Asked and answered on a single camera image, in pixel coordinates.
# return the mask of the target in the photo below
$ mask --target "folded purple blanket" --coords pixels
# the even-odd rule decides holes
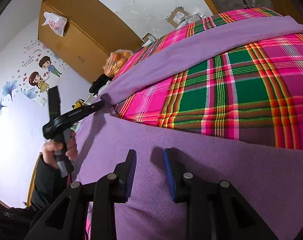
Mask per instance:
[[[292,17],[241,20],[178,41],[139,62],[105,88],[101,98],[116,105],[135,92],[223,52],[265,39],[303,33]]]
[[[303,32],[303,25],[290,17],[255,18],[216,27],[137,64],[113,81],[103,98],[116,104],[229,49],[298,32]],[[146,126],[119,119],[112,110],[108,106],[83,120],[76,135],[79,156],[73,179],[83,184],[97,181],[123,162],[129,149],[136,150],[132,195],[127,204],[115,205],[119,239],[185,238],[186,205],[172,202],[164,172],[162,150],[170,147],[177,148],[188,171],[202,179],[229,180],[280,240],[294,239],[302,228],[303,151]]]

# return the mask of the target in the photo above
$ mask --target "metal screw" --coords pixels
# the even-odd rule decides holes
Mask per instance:
[[[228,181],[226,181],[226,180],[222,180],[221,182],[220,182],[220,185],[222,186],[222,187],[229,187],[229,182]]]
[[[115,173],[109,173],[107,175],[107,179],[116,179],[117,178],[117,175]]]
[[[193,174],[192,173],[190,173],[190,172],[185,172],[184,173],[184,178],[185,179],[191,179],[193,177]]]
[[[71,183],[70,185],[72,188],[78,188],[80,186],[80,182],[79,181],[74,181]]]

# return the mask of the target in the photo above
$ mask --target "black jacket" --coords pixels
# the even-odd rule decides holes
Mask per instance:
[[[67,177],[61,178],[60,171],[47,165],[40,156],[35,176],[35,188],[31,206],[27,208],[5,208],[0,204],[0,231],[8,240],[23,240],[31,222],[48,208],[64,191]]]

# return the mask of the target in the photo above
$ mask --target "human hand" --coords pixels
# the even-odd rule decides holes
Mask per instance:
[[[76,133],[71,130],[70,132],[70,139],[67,142],[67,152],[66,156],[69,160],[73,160],[77,157],[77,145],[76,145]],[[59,169],[58,164],[55,160],[54,153],[55,151],[61,150],[63,147],[62,143],[55,142],[54,140],[50,140],[49,142],[46,142],[43,147],[43,159],[44,162],[48,165],[54,167],[55,169]]]

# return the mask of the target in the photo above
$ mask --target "brown hair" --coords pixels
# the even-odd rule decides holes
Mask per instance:
[[[30,77],[29,77],[29,84],[32,86],[37,85],[37,83],[34,81],[35,77],[39,75],[39,73],[37,71],[33,72]]]
[[[43,67],[43,64],[44,64],[46,61],[51,62],[50,57],[48,57],[48,56],[43,56],[43,58],[42,58],[41,60],[39,60],[39,66],[40,66],[40,67]]]

